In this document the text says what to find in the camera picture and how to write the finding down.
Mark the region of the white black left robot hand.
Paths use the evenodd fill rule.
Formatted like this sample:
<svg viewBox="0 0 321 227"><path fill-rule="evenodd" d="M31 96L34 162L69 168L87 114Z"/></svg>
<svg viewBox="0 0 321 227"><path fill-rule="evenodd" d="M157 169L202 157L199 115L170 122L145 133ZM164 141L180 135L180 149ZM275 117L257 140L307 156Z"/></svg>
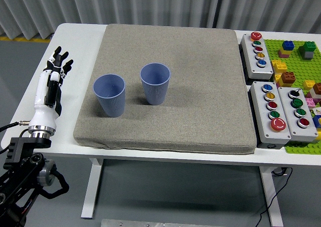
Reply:
<svg viewBox="0 0 321 227"><path fill-rule="evenodd" d="M53 135L56 131L56 119L61 115L61 86L72 69L73 60L63 63L69 52L61 54L57 47L49 57L46 67L40 74L34 101L35 114L29 123L29 132L44 131Z"/></svg>

